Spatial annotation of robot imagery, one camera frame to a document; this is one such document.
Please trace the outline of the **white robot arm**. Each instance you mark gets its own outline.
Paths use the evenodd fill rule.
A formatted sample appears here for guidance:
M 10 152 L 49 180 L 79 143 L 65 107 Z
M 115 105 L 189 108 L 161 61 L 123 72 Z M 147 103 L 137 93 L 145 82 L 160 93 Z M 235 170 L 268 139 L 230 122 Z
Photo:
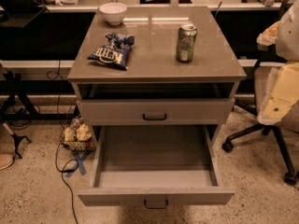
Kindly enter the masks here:
M 259 45 L 276 45 L 276 54 L 287 62 L 272 67 L 266 82 L 258 121 L 265 125 L 280 122 L 299 100 L 299 7 L 293 4 L 276 23 L 257 38 Z

